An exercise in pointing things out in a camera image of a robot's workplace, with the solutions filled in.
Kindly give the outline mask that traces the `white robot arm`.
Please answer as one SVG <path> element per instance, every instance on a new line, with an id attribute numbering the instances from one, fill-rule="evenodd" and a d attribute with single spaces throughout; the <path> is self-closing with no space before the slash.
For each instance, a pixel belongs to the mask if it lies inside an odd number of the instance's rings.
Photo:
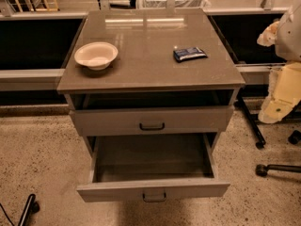
<path id="1" fill-rule="evenodd" d="M 286 63 L 269 74 L 268 96 L 259 113 L 263 123 L 281 121 L 301 101 L 301 0 L 295 0 L 279 21 L 268 25 L 257 44 L 275 46 Z"/>

